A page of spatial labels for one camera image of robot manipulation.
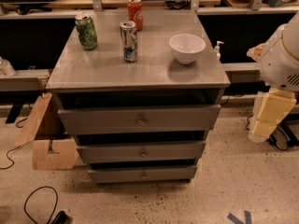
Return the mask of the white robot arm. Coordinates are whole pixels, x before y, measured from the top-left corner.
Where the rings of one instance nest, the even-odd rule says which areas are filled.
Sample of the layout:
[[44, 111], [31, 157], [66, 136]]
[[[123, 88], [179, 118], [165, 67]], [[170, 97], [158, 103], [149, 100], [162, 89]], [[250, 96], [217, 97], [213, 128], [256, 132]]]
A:
[[299, 12], [247, 55], [259, 65], [268, 92], [259, 91], [249, 124], [249, 140], [262, 143], [296, 105], [299, 92]]

